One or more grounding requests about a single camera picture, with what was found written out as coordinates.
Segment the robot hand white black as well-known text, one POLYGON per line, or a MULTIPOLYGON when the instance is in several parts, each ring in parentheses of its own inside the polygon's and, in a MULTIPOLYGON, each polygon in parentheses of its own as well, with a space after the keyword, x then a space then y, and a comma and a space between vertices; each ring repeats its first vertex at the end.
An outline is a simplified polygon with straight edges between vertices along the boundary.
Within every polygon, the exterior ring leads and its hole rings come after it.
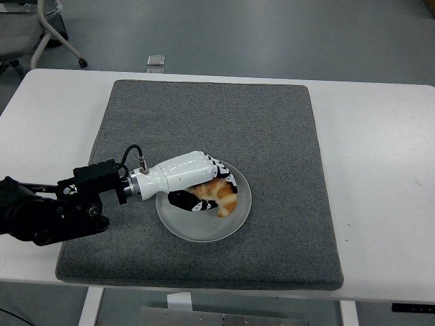
POLYGON ((158 192, 169 204, 189 212, 217 209, 229 216, 238 204, 237 182, 230 169, 202 151, 171 158, 148 170, 134 170, 128 182, 134 195, 147 200, 158 192))

